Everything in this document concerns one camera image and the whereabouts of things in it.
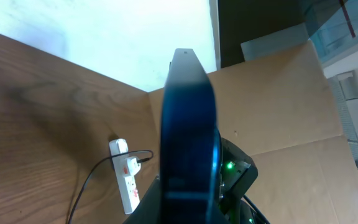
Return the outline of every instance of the white power strip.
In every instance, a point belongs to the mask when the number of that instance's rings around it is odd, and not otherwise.
[[[109,143],[109,145],[110,153],[112,156],[128,151],[128,145],[125,139],[113,140]],[[125,214],[131,214],[134,212],[140,202],[139,194],[136,188],[135,177],[129,174],[126,160],[128,157],[128,154],[126,154],[112,158]]]

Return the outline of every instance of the white plug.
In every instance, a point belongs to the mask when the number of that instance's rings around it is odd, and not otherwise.
[[[113,140],[109,143],[109,146],[112,156],[128,151],[125,139]],[[134,212],[140,202],[135,183],[135,174],[140,171],[138,159],[136,156],[129,157],[127,154],[112,158],[125,214]]]

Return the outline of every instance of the black cable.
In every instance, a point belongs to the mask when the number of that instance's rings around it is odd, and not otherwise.
[[[151,156],[148,157],[148,158],[145,158],[145,159],[139,159],[139,160],[138,160],[138,163],[149,161],[149,160],[151,160],[151,159],[154,157],[154,153],[153,153],[153,151],[151,151],[151,150],[138,150],[138,151],[132,151],[132,152],[124,152],[124,153],[117,154],[117,155],[113,155],[113,156],[109,156],[109,157],[106,157],[106,158],[100,160],[100,161],[91,169],[91,172],[89,173],[89,175],[88,175],[88,177],[86,178],[84,184],[82,185],[82,188],[81,188],[80,192],[78,193],[78,196],[77,196],[77,199],[75,200],[75,203],[74,203],[74,205],[73,205],[73,208],[71,209],[70,216],[69,216],[69,218],[68,218],[67,223],[68,223],[68,224],[71,224],[71,220],[73,219],[75,208],[76,208],[77,205],[78,205],[78,201],[80,201],[80,197],[81,197],[81,195],[82,195],[82,193],[83,193],[83,191],[84,191],[84,189],[85,189],[85,187],[86,187],[86,184],[88,183],[88,181],[89,181],[89,179],[90,179],[90,177],[91,177],[93,171],[94,171],[102,162],[104,162],[104,161],[106,161],[106,160],[109,160],[109,159],[112,159],[112,158],[117,157],[117,156],[123,156],[123,155],[126,155],[126,154],[139,153],[139,152],[149,152],[149,153],[151,153]]]
[[[266,217],[264,216],[264,214],[262,214],[262,212],[259,211],[259,209],[254,205],[254,203],[251,202],[251,200],[249,200],[249,198],[247,196],[242,196],[247,202],[248,204],[255,210],[256,214],[259,215],[259,218],[262,219],[263,222],[265,222],[266,224],[270,224],[269,221],[267,221]]]

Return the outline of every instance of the wooden table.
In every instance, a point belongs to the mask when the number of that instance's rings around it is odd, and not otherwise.
[[[130,151],[157,152],[146,92],[0,35],[0,223],[65,223],[90,169],[118,136]],[[157,172],[158,154],[136,176],[140,195]],[[73,223],[125,218],[106,162]]]

